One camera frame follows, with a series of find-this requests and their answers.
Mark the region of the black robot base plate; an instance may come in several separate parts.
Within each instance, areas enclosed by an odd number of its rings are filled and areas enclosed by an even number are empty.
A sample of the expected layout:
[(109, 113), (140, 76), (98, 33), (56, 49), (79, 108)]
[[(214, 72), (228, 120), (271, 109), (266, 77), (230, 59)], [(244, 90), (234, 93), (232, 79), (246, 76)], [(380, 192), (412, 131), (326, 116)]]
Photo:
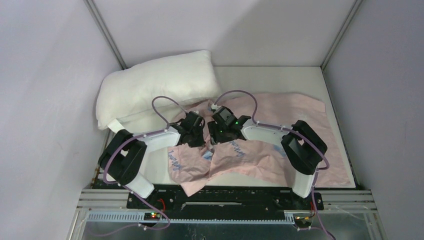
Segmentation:
[(187, 196), (180, 185), (157, 184), (146, 201), (169, 218), (279, 220), (324, 209), (320, 193), (301, 198), (289, 187), (206, 186)]

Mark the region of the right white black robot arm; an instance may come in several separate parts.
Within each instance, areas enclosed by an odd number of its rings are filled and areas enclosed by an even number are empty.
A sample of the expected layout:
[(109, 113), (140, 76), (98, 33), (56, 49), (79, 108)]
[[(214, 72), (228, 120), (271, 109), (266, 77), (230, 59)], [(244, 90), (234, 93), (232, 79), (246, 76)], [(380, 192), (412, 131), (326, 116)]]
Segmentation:
[(303, 120), (286, 127), (255, 121), (253, 117), (236, 117), (225, 106), (212, 106), (212, 121), (208, 122), (211, 144), (217, 145), (233, 140), (260, 141), (282, 147), (291, 166), (295, 170), (292, 185), (291, 204), (304, 209), (311, 202), (311, 192), (317, 180), (319, 164), (325, 163), (324, 170), (330, 164), (325, 153), (326, 143)]

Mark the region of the white pillow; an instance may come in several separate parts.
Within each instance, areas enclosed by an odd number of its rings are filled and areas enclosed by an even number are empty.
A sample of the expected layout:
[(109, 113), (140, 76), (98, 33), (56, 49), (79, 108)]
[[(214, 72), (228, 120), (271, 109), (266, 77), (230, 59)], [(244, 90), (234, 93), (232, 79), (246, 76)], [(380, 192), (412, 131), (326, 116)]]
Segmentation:
[(103, 79), (95, 107), (97, 127), (105, 130), (114, 120), (130, 122), (151, 112), (157, 96), (192, 105), (221, 92), (208, 50), (149, 60)]

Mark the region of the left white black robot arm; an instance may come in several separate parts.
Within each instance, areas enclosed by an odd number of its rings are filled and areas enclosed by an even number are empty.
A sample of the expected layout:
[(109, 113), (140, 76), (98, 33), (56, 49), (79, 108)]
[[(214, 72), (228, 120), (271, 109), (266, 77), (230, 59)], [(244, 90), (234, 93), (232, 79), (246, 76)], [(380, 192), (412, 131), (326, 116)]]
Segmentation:
[(145, 208), (153, 208), (158, 202), (158, 194), (154, 192), (154, 185), (140, 173), (144, 157), (169, 147), (204, 146), (205, 125), (202, 116), (190, 111), (182, 119), (168, 123), (164, 129), (145, 133), (120, 129), (98, 160), (98, 165), (103, 169), (103, 182), (126, 188), (139, 196), (138, 201)]

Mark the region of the pink and blue pillowcase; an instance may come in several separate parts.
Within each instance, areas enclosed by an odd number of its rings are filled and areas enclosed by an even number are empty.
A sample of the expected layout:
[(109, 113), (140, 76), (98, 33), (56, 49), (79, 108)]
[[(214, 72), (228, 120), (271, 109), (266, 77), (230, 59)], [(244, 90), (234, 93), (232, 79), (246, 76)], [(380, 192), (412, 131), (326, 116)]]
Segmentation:
[[(349, 188), (354, 186), (351, 171), (329, 122), (324, 102), (300, 93), (256, 93), (222, 99), (219, 104), (229, 108), (236, 116), (254, 116), (258, 122), (274, 125), (292, 125), (305, 121), (326, 143), (325, 157), (329, 169), (321, 171), (316, 185), (319, 188)], [(205, 185), (218, 184), (218, 176), (234, 174), (235, 179), (225, 180), (225, 185), (289, 187), (295, 179), (295, 170), (284, 150), (262, 141), (232, 140), (211, 145), (210, 134), (203, 131), (206, 145), (191, 148), (188, 145), (170, 147), (168, 174), (191, 196)]]

